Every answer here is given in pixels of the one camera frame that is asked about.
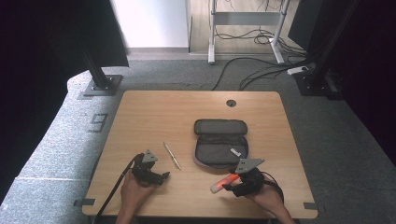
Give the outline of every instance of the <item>black curtain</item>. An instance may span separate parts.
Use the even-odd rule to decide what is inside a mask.
[[[334,50],[343,96],[396,164],[396,8],[361,0]]]
[[[0,3],[0,201],[52,123],[67,80],[100,67],[128,66],[109,0]]]

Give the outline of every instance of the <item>black pole base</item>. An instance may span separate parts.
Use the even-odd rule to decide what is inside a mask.
[[[326,96],[331,100],[343,100],[341,91],[334,84],[332,76],[326,76],[323,84],[314,84],[313,76],[307,73],[295,74],[300,94],[303,96]]]
[[[93,80],[88,84],[84,91],[84,96],[113,96],[116,93],[117,87],[122,81],[122,75],[105,75],[106,85],[104,87],[97,87]]]

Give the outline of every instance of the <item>human hand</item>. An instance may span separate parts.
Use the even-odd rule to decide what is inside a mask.
[[[275,182],[265,175],[264,177],[267,181]],[[294,220],[291,218],[275,187],[262,185],[258,192],[245,195],[245,197],[256,203],[263,210],[273,214],[282,224],[294,224]]]
[[[121,187],[121,208],[117,216],[117,224],[130,223],[136,209],[138,209],[156,189],[148,183],[139,183],[131,171],[124,177]]]

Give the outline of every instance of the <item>black zippered case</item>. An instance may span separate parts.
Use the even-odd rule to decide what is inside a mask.
[[[194,160],[217,169],[238,165],[248,157],[248,126],[239,119],[198,119],[194,123],[198,135]]]

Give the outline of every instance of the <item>gray carpet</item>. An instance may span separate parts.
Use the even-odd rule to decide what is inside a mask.
[[[210,91],[227,62],[131,60],[130,68],[104,68],[107,75],[123,75],[112,97],[82,97],[90,74],[71,78],[56,119],[0,207],[0,223],[88,223],[74,202],[88,190],[122,94]],[[264,67],[232,63],[216,91],[237,91],[243,78]],[[318,206],[318,218],[301,223],[396,223],[396,168],[346,102],[303,97],[286,72],[245,91],[277,91],[282,98]]]

